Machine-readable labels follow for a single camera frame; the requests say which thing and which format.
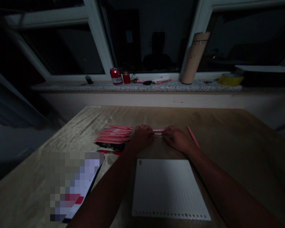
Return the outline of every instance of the window sill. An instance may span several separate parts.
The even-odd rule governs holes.
[[[83,81],[45,82],[32,86],[38,92],[285,92],[285,88],[244,88],[223,86],[215,80],[195,80],[191,85],[170,81],[157,85],[140,83],[113,85],[111,81],[95,81],[88,85]]]

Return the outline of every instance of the window frame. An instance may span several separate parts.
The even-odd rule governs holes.
[[[21,28],[31,29],[88,23],[105,71],[105,74],[88,75],[91,76],[93,80],[111,80],[110,68],[113,68],[114,65],[97,0],[83,1],[85,5],[80,7],[5,16],[6,22],[12,28],[9,31],[10,35],[14,37],[16,44],[46,81],[82,81],[84,80],[84,75],[51,75],[33,50],[19,33],[16,32],[15,29],[19,29],[19,25],[21,25]],[[198,0],[180,73],[137,73],[136,77],[140,79],[154,79],[168,75],[171,79],[180,79],[185,70],[194,34],[207,30],[212,12],[279,5],[285,5],[285,0]],[[195,79],[216,79],[223,73],[230,72],[197,72]]]

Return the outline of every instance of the forearm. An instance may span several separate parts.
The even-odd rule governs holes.
[[[109,227],[121,203],[136,152],[126,147],[104,174],[68,227]]]
[[[262,204],[200,149],[191,149],[186,154],[199,171],[215,205],[230,228],[283,227]]]

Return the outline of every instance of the tape roll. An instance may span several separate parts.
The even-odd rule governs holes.
[[[224,86],[238,86],[244,77],[236,74],[222,74],[218,82]]]

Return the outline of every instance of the spiral notebook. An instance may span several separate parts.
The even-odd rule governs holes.
[[[132,216],[211,220],[189,161],[137,159]]]

